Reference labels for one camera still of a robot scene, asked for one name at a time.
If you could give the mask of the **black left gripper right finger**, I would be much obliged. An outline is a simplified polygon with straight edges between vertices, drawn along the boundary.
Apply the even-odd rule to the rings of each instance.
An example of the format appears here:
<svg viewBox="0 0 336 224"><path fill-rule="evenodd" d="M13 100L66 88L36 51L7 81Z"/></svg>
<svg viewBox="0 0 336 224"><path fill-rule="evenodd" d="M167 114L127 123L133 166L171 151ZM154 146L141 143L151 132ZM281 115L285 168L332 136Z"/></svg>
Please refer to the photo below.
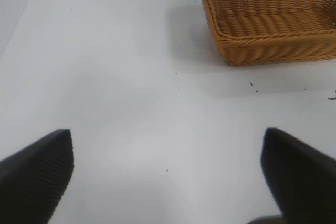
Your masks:
<svg viewBox="0 0 336 224"><path fill-rule="evenodd" d="M261 168L285 223L335 223L335 160L277 128L265 131Z"/></svg>

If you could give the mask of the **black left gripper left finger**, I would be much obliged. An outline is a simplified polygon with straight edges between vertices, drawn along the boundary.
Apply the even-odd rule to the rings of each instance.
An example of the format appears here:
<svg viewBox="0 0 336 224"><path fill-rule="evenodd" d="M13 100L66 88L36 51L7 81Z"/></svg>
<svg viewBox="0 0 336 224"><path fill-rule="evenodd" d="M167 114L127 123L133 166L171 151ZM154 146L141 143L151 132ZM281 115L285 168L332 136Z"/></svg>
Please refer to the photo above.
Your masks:
<svg viewBox="0 0 336 224"><path fill-rule="evenodd" d="M1 160L1 223L49 223L74 171L69 129Z"/></svg>

